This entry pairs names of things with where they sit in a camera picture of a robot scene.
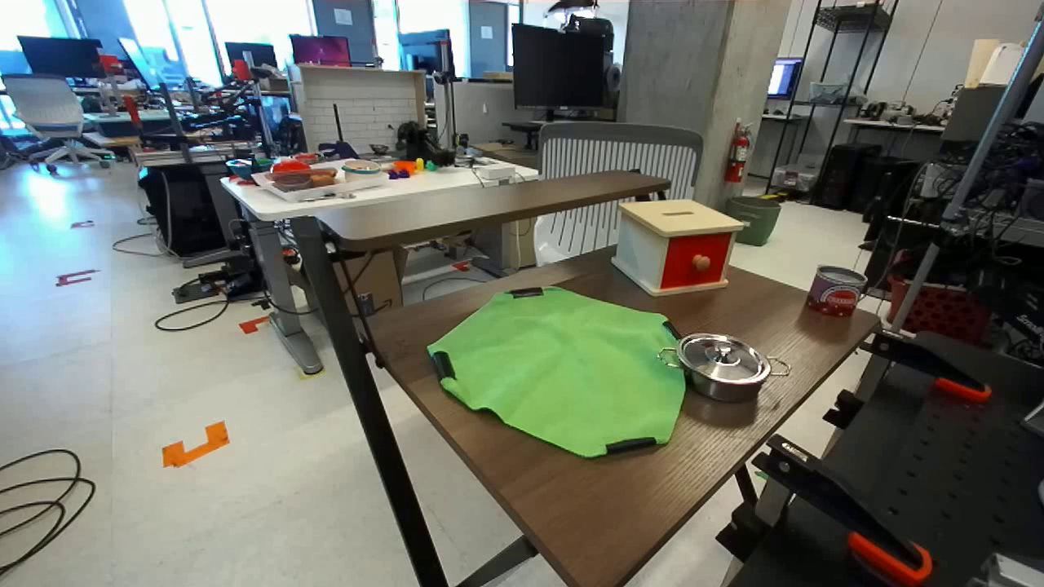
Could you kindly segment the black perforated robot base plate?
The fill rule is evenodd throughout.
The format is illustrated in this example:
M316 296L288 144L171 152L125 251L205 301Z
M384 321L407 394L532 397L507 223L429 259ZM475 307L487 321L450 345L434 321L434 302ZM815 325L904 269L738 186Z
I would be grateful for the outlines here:
M1044 368L942 335L917 344L989 381L992 397L935 394L924 373L867 349L860 385L830 412L836 444L811 457L934 556L924 587L1044 587ZM886 587L847 556L845 530L801 500L764 530L764 487L721 532L741 558L731 587Z

